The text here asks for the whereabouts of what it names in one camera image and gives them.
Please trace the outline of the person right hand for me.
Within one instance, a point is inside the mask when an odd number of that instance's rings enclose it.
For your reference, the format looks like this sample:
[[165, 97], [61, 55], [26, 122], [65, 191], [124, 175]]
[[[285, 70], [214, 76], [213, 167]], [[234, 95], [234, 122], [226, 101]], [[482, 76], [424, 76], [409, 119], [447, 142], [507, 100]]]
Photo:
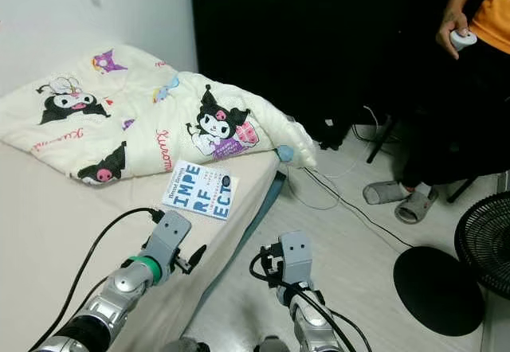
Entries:
[[458, 50], [455, 49], [451, 40], [452, 33], [456, 33], [459, 36], [469, 34], [469, 24], [467, 24], [466, 16], [461, 10], [445, 11], [436, 35], [437, 43], [447, 51], [450, 57], [458, 60]]

